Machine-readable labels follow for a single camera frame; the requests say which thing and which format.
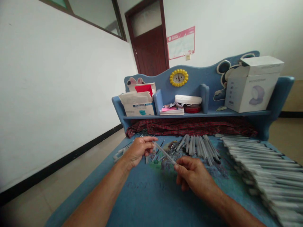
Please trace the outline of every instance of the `red container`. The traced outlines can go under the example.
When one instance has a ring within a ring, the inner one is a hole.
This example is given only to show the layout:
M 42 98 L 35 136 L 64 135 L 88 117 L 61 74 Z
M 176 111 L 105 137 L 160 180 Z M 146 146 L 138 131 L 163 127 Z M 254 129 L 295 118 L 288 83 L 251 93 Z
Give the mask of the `red container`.
M 200 105 L 184 105 L 184 112 L 189 113 L 189 114 L 196 114 L 201 111 L 201 106 Z

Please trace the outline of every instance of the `product box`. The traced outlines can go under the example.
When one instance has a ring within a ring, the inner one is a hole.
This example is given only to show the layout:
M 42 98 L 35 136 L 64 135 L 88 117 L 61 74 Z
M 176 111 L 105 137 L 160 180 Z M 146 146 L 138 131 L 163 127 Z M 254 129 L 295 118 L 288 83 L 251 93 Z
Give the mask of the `product box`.
M 149 92 L 127 92 L 119 98 L 128 117 L 155 115 L 155 104 Z
M 271 56 L 241 61 L 228 77 L 225 106 L 238 113 L 266 110 L 284 62 Z

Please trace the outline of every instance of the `door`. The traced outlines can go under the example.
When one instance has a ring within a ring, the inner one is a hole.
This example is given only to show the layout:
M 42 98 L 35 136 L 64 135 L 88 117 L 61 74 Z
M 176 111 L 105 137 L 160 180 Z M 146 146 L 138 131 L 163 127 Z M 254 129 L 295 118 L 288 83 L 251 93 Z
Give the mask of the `door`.
M 141 74 L 156 76 L 166 68 L 162 25 L 134 38 Z
M 143 0 L 125 17 L 138 72 L 156 76 L 169 69 L 163 0 Z

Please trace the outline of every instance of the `pink poster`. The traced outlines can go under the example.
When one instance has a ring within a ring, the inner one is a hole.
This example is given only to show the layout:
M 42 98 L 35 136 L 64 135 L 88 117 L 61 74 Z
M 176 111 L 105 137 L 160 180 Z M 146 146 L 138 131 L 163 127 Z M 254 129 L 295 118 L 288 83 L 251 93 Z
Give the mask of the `pink poster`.
M 169 60 L 195 52 L 195 26 L 167 38 Z

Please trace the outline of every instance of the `red checkered cloth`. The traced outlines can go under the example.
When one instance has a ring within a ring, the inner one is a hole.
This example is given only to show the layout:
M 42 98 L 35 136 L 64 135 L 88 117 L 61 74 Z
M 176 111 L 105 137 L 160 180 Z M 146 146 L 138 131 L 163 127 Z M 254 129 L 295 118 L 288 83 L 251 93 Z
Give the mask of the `red checkered cloth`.
M 126 136 L 147 129 L 148 134 L 156 136 L 202 136 L 204 134 L 240 134 L 254 137 L 255 128 L 244 117 L 205 117 L 146 119 L 136 121 L 127 129 Z

